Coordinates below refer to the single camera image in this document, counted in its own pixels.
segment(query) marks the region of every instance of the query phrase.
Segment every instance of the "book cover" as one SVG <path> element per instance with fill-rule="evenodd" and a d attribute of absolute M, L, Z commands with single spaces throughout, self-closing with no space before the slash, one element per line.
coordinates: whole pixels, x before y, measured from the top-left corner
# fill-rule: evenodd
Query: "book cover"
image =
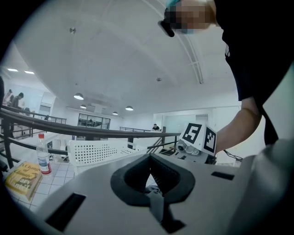
<path fill-rule="evenodd" d="M 26 196 L 29 200 L 41 177 L 38 164 L 23 162 L 5 179 L 5 186 L 13 193 Z"/>

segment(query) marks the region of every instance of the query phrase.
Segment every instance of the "plastic bottle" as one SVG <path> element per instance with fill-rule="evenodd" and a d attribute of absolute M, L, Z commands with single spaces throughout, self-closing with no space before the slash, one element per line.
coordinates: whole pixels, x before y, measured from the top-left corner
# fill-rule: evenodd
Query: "plastic bottle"
<path fill-rule="evenodd" d="M 52 170 L 49 162 L 48 147 L 44 140 L 44 134 L 39 134 L 36 151 L 41 173 L 43 175 L 50 175 Z"/>

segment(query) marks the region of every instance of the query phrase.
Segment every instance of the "vent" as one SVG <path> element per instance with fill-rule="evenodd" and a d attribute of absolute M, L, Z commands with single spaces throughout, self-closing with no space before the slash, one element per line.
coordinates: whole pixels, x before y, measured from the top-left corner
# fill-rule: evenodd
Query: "vent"
<path fill-rule="evenodd" d="M 217 172 L 217 171 L 214 171 L 211 175 L 222 178 L 222 179 L 228 179 L 228 180 L 233 180 L 234 178 L 234 175 L 232 174 L 226 174 L 226 173 Z"/>
<path fill-rule="evenodd" d="M 47 220 L 53 228 L 64 231 L 78 208 L 85 200 L 84 195 L 73 193 Z"/>

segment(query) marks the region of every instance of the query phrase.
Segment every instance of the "white chair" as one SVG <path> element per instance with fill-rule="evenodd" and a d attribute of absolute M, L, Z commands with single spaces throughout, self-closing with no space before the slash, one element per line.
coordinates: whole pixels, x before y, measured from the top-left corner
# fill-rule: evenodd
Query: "white chair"
<path fill-rule="evenodd" d="M 133 145 L 136 149 L 130 149 L 128 144 L 132 143 L 123 140 L 71 140 L 68 144 L 68 158 L 75 174 L 79 174 L 96 166 L 147 152 L 146 147 Z"/>

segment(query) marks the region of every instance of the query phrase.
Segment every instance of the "person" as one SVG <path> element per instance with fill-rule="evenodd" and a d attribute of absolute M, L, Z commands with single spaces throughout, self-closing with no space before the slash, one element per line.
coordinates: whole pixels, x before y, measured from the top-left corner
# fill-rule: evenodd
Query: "person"
<path fill-rule="evenodd" d="M 9 101 L 7 102 L 7 106 L 11 107 L 11 103 L 13 101 L 14 95 L 11 95 Z"/>
<path fill-rule="evenodd" d="M 167 4 L 161 26 L 170 37 L 172 30 L 188 34 L 212 25 L 223 29 L 224 57 L 242 104 L 234 119 L 217 133 L 216 153 L 246 140 L 262 115 L 265 144 L 278 139 L 263 104 L 293 61 L 293 14 L 287 4 L 283 2 L 281 8 L 270 2 L 236 0 L 170 0 Z"/>
<path fill-rule="evenodd" d="M 3 105 L 7 105 L 9 100 L 10 100 L 10 97 L 12 96 L 12 90 L 9 89 L 9 91 L 7 92 L 7 94 L 4 96 L 3 98 Z"/>
<path fill-rule="evenodd" d="M 152 130 L 160 131 L 160 128 L 157 124 L 154 124 Z"/>
<path fill-rule="evenodd" d="M 18 101 L 23 98 L 23 92 L 19 93 L 19 95 L 15 96 L 11 102 L 12 108 L 22 109 L 20 106 L 18 106 Z M 14 122 L 10 123 L 10 137 L 14 138 L 13 136 L 14 131 Z"/>
<path fill-rule="evenodd" d="M 20 106 L 18 106 L 18 101 L 23 98 L 23 92 L 19 93 L 19 95 L 15 96 L 11 102 L 11 107 L 12 108 L 18 108 L 22 109 Z"/>

